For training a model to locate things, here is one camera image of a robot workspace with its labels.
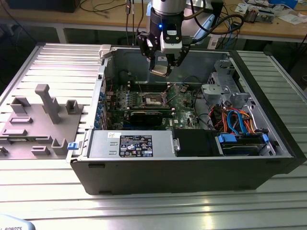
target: wooden workbench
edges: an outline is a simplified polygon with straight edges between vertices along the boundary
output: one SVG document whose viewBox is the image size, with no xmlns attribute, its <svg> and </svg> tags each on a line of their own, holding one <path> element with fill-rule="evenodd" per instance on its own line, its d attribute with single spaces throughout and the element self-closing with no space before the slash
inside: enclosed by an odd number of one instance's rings
<svg viewBox="0 0 307 230">
<path fill-rule="evenodd" d="M 94 4 L 104 3 L 107 0 L 94 0 Z M 234 13 L 235 5 L 240 3 L 240 0 L 225 0 L 226 8 L 229 13 Z M 125 3 L 124 0 L 115 0 L 113 3 L 105 5 L 105 8 L 110 8 L 119 4 Z M 92 10 L 91 1 L 88 0 L 83 4 L 83 7 Z M 119 30 L 124 31 L 126 26 L 125 6 L 120 6 L 111 9 L 106 14 L 107 17 L 98 15 L 94 12 L 87 12 L 78 8 L 75 13 L 62 13 L 55 11 L 33 11 L 33 10 L 11 10 L 6 5 L 6 8 L 22 24 L 50 26 L 55 27 L 60 42 L 65 43 L 66 38 L 64 28 L 77 29 L 97 29 L 97 30 Z M 144 19 L 141 23 L 141 28 L 146 27 L 146 5 L 144 4 Z M 307 6 L 298 4 L 296 10 L 307 10 Z M 141 4 L 135 4 L 135 22 L 136 27 L 141 17 Z M 11 18 L 1 8 L 0 22 L 11 23 Z M 132 31 L 132 16 L 129 18 L 129 30 Z M 216 31 L 225 31 L 224 24 L 219 26 Z M 274 41 L 288 41 L 299 42 L 307 33 L 307 23 L 300 23 L 292 25 L 279 18 L 275 18 L 273 23 L 245 23 L 240 31 L 239 38 L 258 39 L 258 40 L 274 40 Z"/>
</svg>

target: power supply label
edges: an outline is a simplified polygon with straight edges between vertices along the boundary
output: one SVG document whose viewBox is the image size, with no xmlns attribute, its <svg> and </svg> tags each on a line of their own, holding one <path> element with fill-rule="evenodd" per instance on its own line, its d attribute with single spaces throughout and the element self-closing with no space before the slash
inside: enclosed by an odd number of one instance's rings
<svg viewBox="0 0 307 230">
<path fill-rule="evenodd" d="M 151 135 L 120 136 L 120 157 L 152 157 L 153 140 Z"/>
</svg>

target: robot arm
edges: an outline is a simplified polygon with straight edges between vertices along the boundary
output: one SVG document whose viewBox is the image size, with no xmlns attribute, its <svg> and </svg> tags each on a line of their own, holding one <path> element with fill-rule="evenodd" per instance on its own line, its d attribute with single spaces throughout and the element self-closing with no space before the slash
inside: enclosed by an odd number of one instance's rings
<svg viewBox="0 0 307 230">
<path fill-rule="evenodd" d="M 189 52 L 189 45 L 182 44 L 181 34 L 186 0 L 153 0 L 152 6 L 150 31 L 147 36 L 140 33 L 137 39 L 142 55 L 150 60 L 149 70 L 158 75 L 168 76 L 175 66 L 180 66 Z M 166 55 L 167 67 L 155 65 L 157 50 Z"/>
</svg>

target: circuit board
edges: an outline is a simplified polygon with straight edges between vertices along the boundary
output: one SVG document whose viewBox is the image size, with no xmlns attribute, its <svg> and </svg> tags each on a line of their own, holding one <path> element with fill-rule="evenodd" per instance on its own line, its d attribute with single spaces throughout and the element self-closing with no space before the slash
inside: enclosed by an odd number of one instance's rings
<svg viewBox="0 0 307 230">
<path fill-rule="evenodd" d="M 172 130 L 173 128 L 198 129 L 193 98 L 187 86 L 174 84 L 167 92 L 132 92 L 120 86 L 109 96 L 108 129 L 112 130 Z M 134 114 L 159 116 L 159 125 L 139 126 L 132 123 Z"/>
</svg>

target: white label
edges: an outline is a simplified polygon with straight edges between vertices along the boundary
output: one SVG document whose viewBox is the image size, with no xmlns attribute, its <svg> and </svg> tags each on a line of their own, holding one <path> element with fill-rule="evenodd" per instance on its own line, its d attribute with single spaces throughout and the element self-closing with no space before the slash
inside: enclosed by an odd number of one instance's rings
<svg viewBox="0 0 307 230">
<path fill-rule="evenodd" d="M 158 61 L 167 61 L 167 58 L 166 58 L 166 57 L 161 56 L 161 57 L 158 57 Z"/>
<path fill-rule="evenodd" d="M 120 138 L 121 133 L 107 133 L 107 138 Z"/>
<path fill-rule="evenodd" d="M 27 141 L 26 139 L 9 139 L 10 141 Z"/>
<path fill-rule="evenodd" d="M 167 34 L 168 35 L 177 35 L 177 31 L 176 30 L 168 30 Z"/>
</svg>

